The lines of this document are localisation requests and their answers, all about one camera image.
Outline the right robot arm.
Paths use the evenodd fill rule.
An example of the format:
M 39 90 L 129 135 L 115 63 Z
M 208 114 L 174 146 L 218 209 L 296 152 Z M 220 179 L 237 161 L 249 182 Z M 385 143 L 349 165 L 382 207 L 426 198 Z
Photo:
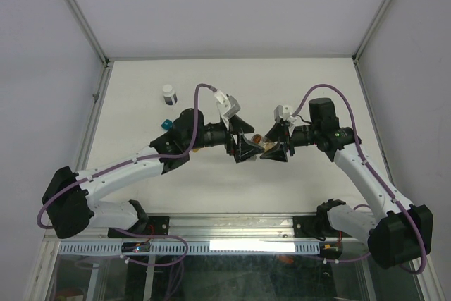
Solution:
M 266 134 L 274 146 L 261 158 L 286 162 L 296 148 L 315 146 L 352 181 L 370 209 L 360 212 L 342 200 L 330 199 L 317 207 L 318 234 L 342 231 L 352 236 L 367 246 L 383 269 L 426 258 L 432 242 L 431 210 L 416 206 L 382 178 L 355 131 L 340 126 L 331 99 L 309 101 L 309 113 L 311 120 L 304 122 L 291 106 L 277 106 L 275 124 Z

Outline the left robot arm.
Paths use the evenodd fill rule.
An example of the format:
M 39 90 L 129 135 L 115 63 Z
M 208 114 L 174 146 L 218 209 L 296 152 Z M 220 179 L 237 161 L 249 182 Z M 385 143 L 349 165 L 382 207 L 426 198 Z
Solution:
M 145 233 L 147 212 L 136 199 L 107 202 L 105 197 L 144 179 L 162 176 L 190 160 L 191 149 L 223 146 L 235 162 L 262 154 L 247 139 L 254 128 L 238 116 L 228 123 L 205 123 L 201 111 L 185 109 L 163 135 L 132 156 L 103 167 L 74 172 L 65 166 L 53 175 L 43 197 L 44 212 L 59 239 L 88 228 L 108 228 L 132 236 Z

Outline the clear bottle with orange pills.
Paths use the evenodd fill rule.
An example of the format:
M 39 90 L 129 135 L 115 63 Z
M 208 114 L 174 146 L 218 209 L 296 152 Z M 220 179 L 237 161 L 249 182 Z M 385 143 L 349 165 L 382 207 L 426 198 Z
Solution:
M 254 134 L 251 141 L 263 147 L 265 152 L 269 151 L 276 145 L 275 142 L 270 141 L 267 137 L 260 134 Z

